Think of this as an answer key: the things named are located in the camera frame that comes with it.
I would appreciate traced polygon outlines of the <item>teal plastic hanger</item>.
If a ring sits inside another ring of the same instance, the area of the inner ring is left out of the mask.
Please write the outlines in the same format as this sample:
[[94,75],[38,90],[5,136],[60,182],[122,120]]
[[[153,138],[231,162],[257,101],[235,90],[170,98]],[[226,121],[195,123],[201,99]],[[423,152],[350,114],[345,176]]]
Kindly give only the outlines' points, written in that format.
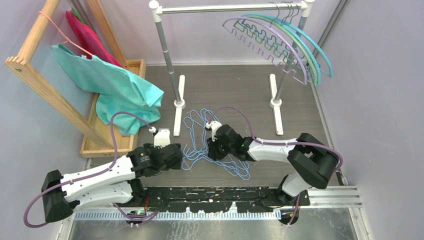
[[[258,43],[263,43],[267,50],[273,51],[275,57],[281,58],[286,64],[301,70],[304,75],[304,83],[309,82],[312,85],[319,85],[322,80],[322,74],[329,77],[333,76],[332,64],[322,48],[303,31],[306,18],[302,17],[298,26],[292,24],[292,18],[299,13],[299,10],[293,3],[290,2],[289,5],[291,7],[290,14],[284,18],[261,13],[248,13],[244,14],[243,17],[261,20],[269,24],[268,29],[270,30],[273,29],[272,27],[280,29],[287,38],[292,40],[292,46],[284,42],[285,38],[280,39],[276,34],[268,36],[264,31],[257,30],[256,26],[247,23],[247,20],[239,20],[239,23],[244,30],[247,30],[249,37],[255,37]],[[319,55],[322,56],[328,67],[328,72],[322,70],[321,64],[317,61],[310,46],[313,46]]]
[[300,70],[305,69],[305,80],[311,84],[319,85],[322,74],[331,78],[334,76],[334,70],[323,49],[302,30],[309,16],[313,1],[304,0],[302,4],[308,6],[308,8],[300,10],[293,2],[290,2],[290,14],[284,18],[261,13],[248,13],[243,16],[262,20],[269,23],[270,27],[278,28],[284,32],[293,43],[291,48],[289,48],[287,43],[283,44],[284,49],[282,52],[285,54],[286,63]]

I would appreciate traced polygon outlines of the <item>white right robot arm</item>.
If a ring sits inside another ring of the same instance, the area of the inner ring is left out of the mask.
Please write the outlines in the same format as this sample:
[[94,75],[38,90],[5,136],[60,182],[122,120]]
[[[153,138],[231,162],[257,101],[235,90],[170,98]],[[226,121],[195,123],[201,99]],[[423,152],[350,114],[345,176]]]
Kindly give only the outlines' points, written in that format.
[[309,133],[289,140],[267,140],[242,137],[228,124],[218,121],[207,123],[204,128],[211,133],[207,139],[207,156],[214,161],[232,155],[240,161],[290,164],[294,173],[285,176],[276,190],[276,197],[283,206],[291,205],[309,188],[326,189],[342,162],[338,153]]

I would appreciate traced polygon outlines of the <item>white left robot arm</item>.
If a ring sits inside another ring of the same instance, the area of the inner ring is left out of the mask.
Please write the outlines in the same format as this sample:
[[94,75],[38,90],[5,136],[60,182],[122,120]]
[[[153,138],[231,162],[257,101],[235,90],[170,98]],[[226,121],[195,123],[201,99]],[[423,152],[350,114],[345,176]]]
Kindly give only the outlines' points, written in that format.
[[100,172],[109,164],[72,174],[53,170],[41,187],[44,220],[54,223],[77,211],[108,204],[141,206],[147,194],[140,178],[181,169],[183,156],[179,143],[165,147],[145,143],[119,157],[106,173]]

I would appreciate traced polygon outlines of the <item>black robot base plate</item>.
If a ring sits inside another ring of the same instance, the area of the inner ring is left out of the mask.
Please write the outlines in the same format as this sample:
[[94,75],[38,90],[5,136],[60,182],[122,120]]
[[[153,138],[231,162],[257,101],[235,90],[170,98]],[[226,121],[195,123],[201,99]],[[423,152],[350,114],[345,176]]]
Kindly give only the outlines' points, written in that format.
[[282,207],[309,206],[307,190],[300,197],[283,199],[282,190],[269,186],[225,187],[136,187],[135,193],[120,208],[147,208],[153,212],[227,213],[235,206],[237,213],[270,213]]

